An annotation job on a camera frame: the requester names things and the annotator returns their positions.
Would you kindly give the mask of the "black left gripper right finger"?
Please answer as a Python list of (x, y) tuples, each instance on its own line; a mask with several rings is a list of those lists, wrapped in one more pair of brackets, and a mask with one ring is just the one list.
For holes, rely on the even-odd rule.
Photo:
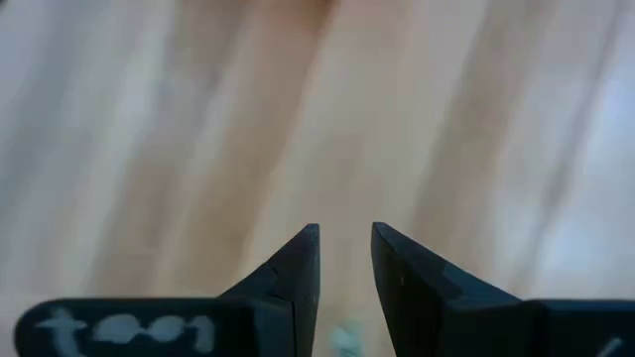
[(399, 356), (634, 357), (631, 300), (520, 299), (383, 222), (371, 256)]

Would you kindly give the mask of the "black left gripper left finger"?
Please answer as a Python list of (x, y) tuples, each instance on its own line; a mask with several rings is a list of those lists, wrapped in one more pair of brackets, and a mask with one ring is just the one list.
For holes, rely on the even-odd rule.
[(59, 298), (14, 327), (21, 357), (309, 356), (320, 291), (319, 228), (305, 226), (217, 297)]

